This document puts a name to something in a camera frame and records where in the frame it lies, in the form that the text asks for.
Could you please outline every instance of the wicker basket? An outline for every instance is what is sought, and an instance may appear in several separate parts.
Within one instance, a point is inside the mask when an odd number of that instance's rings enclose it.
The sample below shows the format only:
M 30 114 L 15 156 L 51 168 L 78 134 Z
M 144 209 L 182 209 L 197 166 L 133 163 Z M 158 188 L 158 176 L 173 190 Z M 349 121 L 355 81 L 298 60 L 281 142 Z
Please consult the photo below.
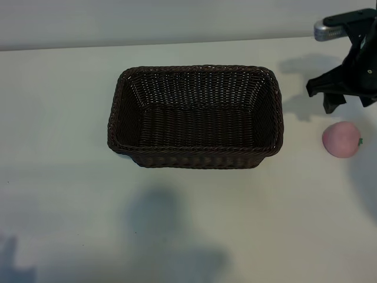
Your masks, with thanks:
M 254 168 L 282 144 L 282 98 L 266 68 L 138 67 L 118 80 L 108 146 L 140 166 Z

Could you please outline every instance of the white table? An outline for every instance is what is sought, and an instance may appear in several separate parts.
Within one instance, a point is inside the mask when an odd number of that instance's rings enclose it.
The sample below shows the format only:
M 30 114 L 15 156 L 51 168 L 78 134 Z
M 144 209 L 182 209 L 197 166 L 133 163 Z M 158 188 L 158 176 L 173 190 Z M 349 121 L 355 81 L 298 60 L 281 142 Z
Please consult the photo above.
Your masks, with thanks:
M 0 52 L 0 230 L 16 239 L 0 254 L 13 265 L 2 276 L 376 282 L 377 106 L 347 97 L 326 115 L 323 96 L 305 91 L 349 46 L 286 38 Z M 275 72 L 285 123 L 278 155 L 251 170 L 145 169 L 107 147 L 123 70 L 195 64 Z M 321 144 L 322 131 L 342 120 L 364 138 L 357 156 L 344 160 Z

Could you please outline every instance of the pink peach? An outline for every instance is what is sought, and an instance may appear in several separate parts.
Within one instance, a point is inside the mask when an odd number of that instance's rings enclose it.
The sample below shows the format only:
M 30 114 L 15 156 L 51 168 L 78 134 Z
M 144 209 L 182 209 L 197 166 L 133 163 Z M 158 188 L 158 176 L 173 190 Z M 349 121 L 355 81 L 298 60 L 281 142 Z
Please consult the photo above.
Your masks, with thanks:
M 348 158 L 359 150 L 361 134 L 351 122 L 339 122 L 328 127 L 322 136 L 326 150 L 340 158 Z

